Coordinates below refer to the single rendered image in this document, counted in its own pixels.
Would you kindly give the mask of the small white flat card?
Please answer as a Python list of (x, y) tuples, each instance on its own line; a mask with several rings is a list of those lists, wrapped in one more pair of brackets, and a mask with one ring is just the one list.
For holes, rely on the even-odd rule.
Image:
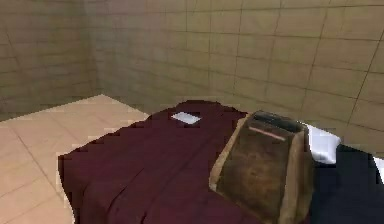
[(183, 123), (186, 123), (188, 125), (195, 124), (196, 122), (201, 120), (200, 117), (197, 117), (197, 116), (185, 113), (185, 112), (178, 112), (178, 113), (172, 115), (172, 118), (176, 119), (178, 121), (181, 121)]

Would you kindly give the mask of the dark red covered bed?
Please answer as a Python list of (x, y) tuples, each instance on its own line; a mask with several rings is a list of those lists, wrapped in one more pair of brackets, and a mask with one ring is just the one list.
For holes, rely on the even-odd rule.
[[(201, 120), (172, 118), (185, 112)], [(58, 158), (74, 224), (261, 224), (211, 191), (209, 171), (243, 112), (188, 100)]]

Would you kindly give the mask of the white pillow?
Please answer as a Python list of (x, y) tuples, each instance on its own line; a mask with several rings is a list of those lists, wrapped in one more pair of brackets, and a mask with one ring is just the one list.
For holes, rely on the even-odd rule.
[(341, 138), (315, 126), (305, 124), (308, 129), (309, 149), (312, 158), (319, 163), (335, 164), (337, 148)]

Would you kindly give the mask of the dark navy pillow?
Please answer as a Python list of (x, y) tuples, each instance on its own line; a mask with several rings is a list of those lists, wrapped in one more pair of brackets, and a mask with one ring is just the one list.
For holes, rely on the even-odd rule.
[(316, 162), (308, 224), (384, 224), (384, 182), (371, 154), (340, 145)]

